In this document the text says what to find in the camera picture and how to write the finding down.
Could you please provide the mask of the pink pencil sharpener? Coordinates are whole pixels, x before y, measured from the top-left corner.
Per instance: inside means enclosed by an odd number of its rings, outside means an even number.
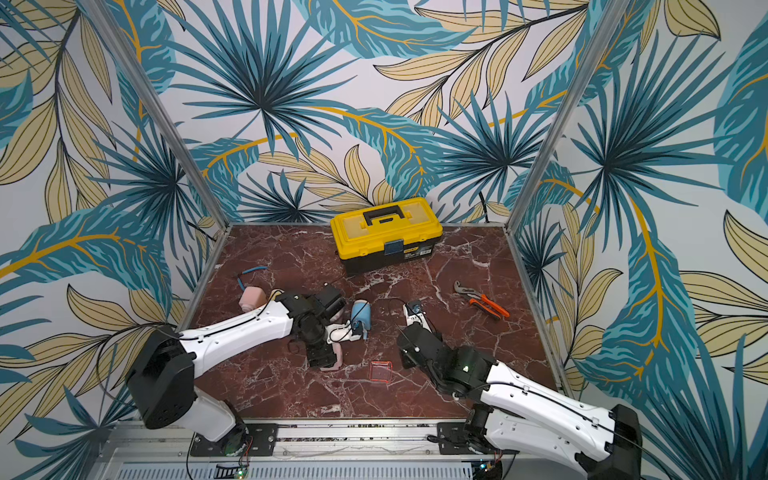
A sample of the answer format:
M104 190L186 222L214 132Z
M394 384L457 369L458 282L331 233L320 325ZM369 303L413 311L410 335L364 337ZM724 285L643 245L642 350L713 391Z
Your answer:
M321 367L322 372L335 372L341 369L343 365L343 350L340 343L332 344L332 351L335 355L335 361L332 365L327 367Z
M263 307L268 301L266 293L259 287L248 286L243 290L239 306L244 313Z

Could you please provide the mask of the pink transparent tray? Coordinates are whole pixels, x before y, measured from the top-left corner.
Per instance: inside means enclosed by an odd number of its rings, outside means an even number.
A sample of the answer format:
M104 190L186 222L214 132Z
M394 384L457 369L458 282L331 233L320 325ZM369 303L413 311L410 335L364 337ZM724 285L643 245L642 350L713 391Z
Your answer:
M372 382L389 384L393 377L391 361L372 361L369 366L368 378Z

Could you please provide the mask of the blue pencil sharpener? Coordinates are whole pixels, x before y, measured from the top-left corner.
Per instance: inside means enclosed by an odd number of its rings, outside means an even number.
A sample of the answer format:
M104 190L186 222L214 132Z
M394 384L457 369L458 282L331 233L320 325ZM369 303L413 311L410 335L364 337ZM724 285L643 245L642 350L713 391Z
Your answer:
M372 328L371 304L367 300L358 299L354 302L350 317L350 326L354 336L363 340L368 339Z

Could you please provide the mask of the pink pencil sharpener front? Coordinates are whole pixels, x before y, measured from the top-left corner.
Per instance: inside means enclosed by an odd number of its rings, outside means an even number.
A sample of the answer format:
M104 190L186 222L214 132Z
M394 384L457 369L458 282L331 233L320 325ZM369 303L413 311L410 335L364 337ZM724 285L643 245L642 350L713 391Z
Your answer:
M266 293L259 287L248 286L243 290L239 306L244 313L263 307L268 301Z

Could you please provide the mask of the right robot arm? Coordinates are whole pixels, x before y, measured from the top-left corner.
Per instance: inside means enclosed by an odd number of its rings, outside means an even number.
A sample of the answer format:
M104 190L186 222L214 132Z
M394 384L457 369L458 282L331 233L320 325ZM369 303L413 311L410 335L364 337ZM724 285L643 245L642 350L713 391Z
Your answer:
M418 323L397 339L405 368L425 373L435 389L473 405L465 442L481 452L529 453L585 479L638 479L642 435L626 406L590 405L551 390L472 346L451 348Z

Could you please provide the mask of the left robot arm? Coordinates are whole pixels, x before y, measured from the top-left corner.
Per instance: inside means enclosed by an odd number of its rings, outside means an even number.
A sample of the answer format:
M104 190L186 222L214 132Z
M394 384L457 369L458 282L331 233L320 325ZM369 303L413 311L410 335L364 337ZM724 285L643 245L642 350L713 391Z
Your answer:
M315 293L283 292L253 311L205 327L150 334L125 374L145 428L177 426L222 448L227 455L247 443L247 427L228 403L195 381L218 365L262 344L295 337L315 368L332 366L337 355L327 327L343 312L342 291L326 284Z

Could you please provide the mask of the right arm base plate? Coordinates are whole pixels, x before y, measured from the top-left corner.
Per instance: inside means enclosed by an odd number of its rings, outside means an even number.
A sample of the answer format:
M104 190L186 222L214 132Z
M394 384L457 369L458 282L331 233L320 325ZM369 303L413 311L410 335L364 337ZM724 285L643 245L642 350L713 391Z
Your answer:
M463 422L437 424L438 448L441 455L480 455Z

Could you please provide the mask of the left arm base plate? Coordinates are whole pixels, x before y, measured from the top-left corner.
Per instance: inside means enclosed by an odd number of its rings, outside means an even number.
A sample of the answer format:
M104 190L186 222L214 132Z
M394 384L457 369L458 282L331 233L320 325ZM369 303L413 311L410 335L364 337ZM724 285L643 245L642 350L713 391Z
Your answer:
M211 442L201 434L195 434L192 457L245 457L273 454L278 426L274 423L237 424L220 440Z

